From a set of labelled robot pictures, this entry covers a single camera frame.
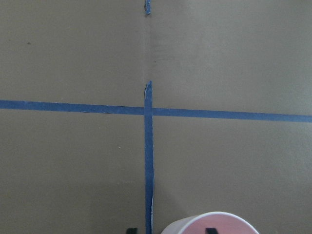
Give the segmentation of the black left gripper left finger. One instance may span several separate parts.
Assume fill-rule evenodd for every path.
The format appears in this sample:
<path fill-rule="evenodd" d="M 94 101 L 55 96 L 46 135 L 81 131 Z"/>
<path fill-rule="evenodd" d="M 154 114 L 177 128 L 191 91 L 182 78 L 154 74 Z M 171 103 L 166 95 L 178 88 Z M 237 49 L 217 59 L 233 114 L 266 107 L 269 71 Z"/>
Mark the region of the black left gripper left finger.
<path fill-rule="evenodd" d="M 128 228 L 126 234 L 137 234 L 137 228 Z"/>

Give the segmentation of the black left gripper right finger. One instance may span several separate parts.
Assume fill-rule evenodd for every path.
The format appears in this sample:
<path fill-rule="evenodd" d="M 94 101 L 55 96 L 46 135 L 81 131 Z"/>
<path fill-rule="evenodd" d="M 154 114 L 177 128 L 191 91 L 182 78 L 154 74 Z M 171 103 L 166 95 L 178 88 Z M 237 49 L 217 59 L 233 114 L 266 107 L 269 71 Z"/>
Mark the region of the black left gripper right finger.
<path fill-rule="evenodd" d="M 205 233 L 206 234 L 217 234 L 217 229 L 216 228 L 206 228 Z"/>

